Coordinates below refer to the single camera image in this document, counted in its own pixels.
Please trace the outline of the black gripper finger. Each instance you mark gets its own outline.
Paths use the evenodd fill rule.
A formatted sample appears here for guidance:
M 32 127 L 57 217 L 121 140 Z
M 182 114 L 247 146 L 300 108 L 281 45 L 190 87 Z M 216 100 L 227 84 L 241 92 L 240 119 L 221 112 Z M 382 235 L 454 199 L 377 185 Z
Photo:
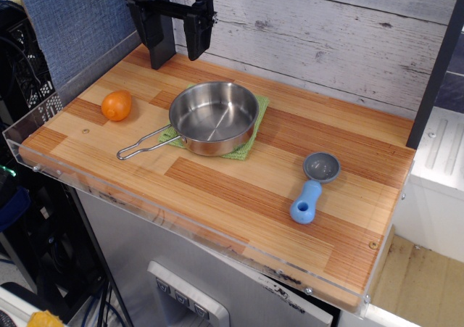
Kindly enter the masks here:
M 148 49 L 154 48 L 157 45 L 156 14 L 134 0 L 126 1 L 142 43 Z
M 187 14 L 183 19 L 188 58 L 198 59 L 210 47 L 212 22 L 205 17 Z

